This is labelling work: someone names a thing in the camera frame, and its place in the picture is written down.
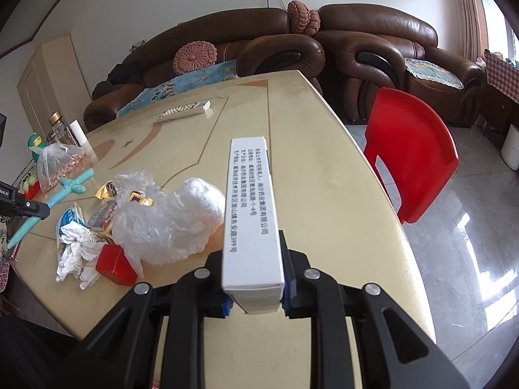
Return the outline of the white printed cardboard box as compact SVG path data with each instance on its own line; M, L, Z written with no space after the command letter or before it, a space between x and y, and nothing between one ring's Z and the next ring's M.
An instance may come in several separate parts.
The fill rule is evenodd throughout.
M276 312L285 278L267 141L231 141L222 289L249 314Z

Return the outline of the blue white medicine box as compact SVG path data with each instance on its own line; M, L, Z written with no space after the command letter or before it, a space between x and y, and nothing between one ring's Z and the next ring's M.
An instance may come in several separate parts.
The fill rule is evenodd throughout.
M84 215L81 207L74 202L68 209L66 209L56 224L56 251L61 253L65 248L65 244L61 241L63 235L62 228L76 222L81 226L85 226Z

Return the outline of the white tissue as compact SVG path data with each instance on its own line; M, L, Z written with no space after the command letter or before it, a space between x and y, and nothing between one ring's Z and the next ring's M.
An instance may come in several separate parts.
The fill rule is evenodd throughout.
M79 281L79 288L85 290L94 285L100 274L96 271L97 261L105 243L93 234L89 228L76 221L60 228L56 268L56 282L63 282L73 276Z

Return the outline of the clear plastic bag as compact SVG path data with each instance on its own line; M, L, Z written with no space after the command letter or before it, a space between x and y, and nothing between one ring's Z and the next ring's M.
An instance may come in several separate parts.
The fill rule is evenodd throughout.
M188 178L170 193L148 171L119 174L114 183L113 239L139 277L144 277L144 263L173 264L202 252L224 222L225 196L199 177ZM128 202L130 192L143 192L154 204Z

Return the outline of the small red box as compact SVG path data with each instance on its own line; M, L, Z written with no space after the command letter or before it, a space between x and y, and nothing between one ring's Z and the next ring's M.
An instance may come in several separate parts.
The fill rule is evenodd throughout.
M117 244L103 246L95 269L116 285L133 286L137 280L137 274L129 264L123 247Z

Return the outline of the red fruit tray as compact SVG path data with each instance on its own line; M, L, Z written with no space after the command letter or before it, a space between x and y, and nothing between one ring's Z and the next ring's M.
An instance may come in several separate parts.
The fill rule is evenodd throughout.
M26 180L22 184L22 191L26 198L32 199L41 190L40 182L38 180L30 183Z

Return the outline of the clear bag of peanuts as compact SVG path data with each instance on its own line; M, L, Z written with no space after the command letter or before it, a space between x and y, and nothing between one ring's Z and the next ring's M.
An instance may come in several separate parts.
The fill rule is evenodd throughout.
M38 156L37 177L43 193L50 192L62 178L75 178L84 171L85 151L82 147L59 142L45 147L31 147Z

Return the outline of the glass bottle gold cap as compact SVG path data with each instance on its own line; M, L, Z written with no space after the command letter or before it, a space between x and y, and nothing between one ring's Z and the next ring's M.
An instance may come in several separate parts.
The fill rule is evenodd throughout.
M67 145L78 145L78 142L72 134L72 131L69 129L69 125L63 117L63 114L59 111L55 111L51 114L48 121L57 141Z

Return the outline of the white cylindrical bottle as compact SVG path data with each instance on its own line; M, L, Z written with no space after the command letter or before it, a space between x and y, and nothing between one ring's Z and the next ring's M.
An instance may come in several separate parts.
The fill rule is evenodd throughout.
M85 151L85 154L90 158L91 164L97 163L99 159L96 155L96 152L88 141L84 130L77 120L74 120L69 124L69 130L77 141L78 146L80 146Z

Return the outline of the cream wooden cabinet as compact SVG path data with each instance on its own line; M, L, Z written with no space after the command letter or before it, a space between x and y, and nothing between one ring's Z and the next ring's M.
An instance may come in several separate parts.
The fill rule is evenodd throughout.
M32 131L46 136L49 118L60 112L67 122L84 125L84 109L91 102L68 34L36 48L18 81L20 95Z

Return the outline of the white remote control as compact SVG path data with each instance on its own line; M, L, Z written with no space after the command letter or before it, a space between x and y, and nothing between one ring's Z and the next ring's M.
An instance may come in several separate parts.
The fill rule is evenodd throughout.
M157 122L161 123L201 115L209 110L210 106L211 102L209 100L203 100L196 103L184 104L182 106L170 108L162 112L157 117Z

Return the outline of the brown leather long sofa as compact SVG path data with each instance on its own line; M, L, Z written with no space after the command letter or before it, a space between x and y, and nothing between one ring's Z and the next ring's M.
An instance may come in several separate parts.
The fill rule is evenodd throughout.
M238 77L298 70L317 85L325 52L312 37L290 31L283 9L211 13L162 32L116 65L93 90L84 124L93 131L115 120L143 90L223 62L234 62Z

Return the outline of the white floor appliance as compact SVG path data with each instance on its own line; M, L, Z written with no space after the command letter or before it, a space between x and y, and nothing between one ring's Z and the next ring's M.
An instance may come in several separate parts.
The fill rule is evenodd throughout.
M501 158L512 171L519 168L519 130L515 125L511 125L508 134L501 148Z

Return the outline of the red checkered tablecloth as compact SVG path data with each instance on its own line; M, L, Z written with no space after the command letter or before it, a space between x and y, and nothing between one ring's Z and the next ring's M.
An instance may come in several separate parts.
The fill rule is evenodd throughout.
M484 53L486 63L487 83L499 90L508 98L519 103L518 69L501 60L487 49Z

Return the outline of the beige window curtain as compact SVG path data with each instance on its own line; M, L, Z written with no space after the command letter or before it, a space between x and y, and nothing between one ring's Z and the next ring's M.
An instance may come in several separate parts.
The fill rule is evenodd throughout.
M459 45L462 56L476 62L488 44L487 21L482 0L456 0Z

